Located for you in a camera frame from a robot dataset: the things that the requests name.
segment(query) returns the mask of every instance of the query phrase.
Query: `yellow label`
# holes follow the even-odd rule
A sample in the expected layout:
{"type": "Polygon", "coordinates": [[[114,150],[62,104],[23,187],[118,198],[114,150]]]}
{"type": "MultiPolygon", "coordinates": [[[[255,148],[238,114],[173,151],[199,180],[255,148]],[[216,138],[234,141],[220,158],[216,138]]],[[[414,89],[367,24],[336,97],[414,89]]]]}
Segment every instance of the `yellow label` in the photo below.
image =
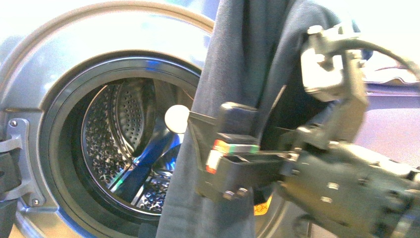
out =
{"type": "Polygon", "coordinates": [[[265,215],[267,213],[268,208],[269,208],[270,203],[271,203],[271,197],[273,197],[273,195],[271,195],[268,198],[267,202],[254,206],[254,216],[261,216],[261,215],[265,215]]]}

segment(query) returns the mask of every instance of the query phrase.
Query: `round white knob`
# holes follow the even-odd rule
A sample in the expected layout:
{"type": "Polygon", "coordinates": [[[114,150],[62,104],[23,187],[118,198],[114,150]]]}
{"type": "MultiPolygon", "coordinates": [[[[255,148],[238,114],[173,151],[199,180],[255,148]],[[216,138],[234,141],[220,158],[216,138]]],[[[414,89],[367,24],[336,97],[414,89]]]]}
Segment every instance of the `round white knob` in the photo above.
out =
{"type": "Polygon", "coordinates": [[[174,105],[166,111],[165,124],[168,129],[177,134],[185,133],[190,110],[184,105],[174,105]]]}

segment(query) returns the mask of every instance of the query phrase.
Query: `door hinge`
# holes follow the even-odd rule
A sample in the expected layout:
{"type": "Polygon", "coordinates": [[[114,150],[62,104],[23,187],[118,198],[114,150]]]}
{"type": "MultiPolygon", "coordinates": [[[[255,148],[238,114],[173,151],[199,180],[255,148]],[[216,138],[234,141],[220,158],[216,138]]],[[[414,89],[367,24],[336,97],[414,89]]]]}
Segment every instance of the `door hinge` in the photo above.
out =
{"type": "Polygon", "coordinates": [[[10,154],[17,160],[21,183],[15,188],[0,193],[0,201],[9,201],[24,196],[29,206],[42,206],[45,198],[38,188],[29,159],[29,122],[26,119],[11,119],[7,124],[7,140],[0,142],[0,154],[10,154]]]}

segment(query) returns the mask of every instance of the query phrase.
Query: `bolt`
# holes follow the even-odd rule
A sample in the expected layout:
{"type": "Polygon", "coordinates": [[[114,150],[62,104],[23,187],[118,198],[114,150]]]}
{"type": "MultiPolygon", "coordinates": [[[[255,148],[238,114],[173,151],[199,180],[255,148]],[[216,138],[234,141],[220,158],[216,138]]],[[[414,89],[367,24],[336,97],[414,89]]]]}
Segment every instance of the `bolt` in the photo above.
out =
{"type": "Polygon", "coordinates": [[[39,200],[38,199],[32,199],[32,204],[34,204],[35,206],[39,205],[39,200]]]}
{"type": "Polygon", "coordinates": [[[315,25],[315,26],[311,26],[307,33],[308,35],[313,35],[313,34],[319,34],[324,30],[324,28],[322,26],[319,25],[315,25]]]}
{"type": "Polygon", "coordinates": [[[11,126],[11,127],[17,127],[17,121],[12,120],[12,121],[10,122],[10,126],[11,126]]]}
{"type": "Polygon", "coordinates": [[[226,191],[223,194],[223,197],[226,198],[227,200],[233,200],[235,194],[232,191],[226,191]]]}
{"type": "Polygon", "coordinates": [[[340,185],[338,183],[329,182],[327,183],[327,187],[331,189],[338,190],[340,188],[340,185]]]}
{"type": "Polygon", "coordinates": [[[327,202],[327,203],[332,203],[332,198],[322,196],[322,197],[321,197],[321,201],[323,201],[323,202],[327,202]]]}
{"type": "Polygon", "coordinates": [[[238,189],[238,191],[236,192],[236,194],[238,194],[241,197],[245,197],[247,193],[248,193],[248,190],[243,187],[238,189]]]}
{"type": "Polygon", "coordinates": [[[366,65],[366,60],[365,59],[359,61],[359,68],[363,68],[365,65],[366,65]]]}

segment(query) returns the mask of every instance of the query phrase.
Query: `gray garment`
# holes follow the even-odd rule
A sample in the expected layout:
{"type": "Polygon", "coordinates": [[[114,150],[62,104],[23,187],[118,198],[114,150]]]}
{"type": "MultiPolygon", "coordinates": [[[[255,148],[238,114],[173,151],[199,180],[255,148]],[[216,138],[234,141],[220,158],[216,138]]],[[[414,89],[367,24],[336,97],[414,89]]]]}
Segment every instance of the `gray garment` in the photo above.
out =
{"type": "MultiPolygon", "coordinates": [[[[310,26],[351,21],[338,0],[222,0],[192,111],[216,117],[224,102],[271,107],[280,88],[300,70],[310,26]]],[[[270,111],[260,117],[261,134],[270,111]]],[[[158,238],[251,238],[252,198],[211,202],[195,193],[197,165],[187,131],[171,179],[158,238]]]]}

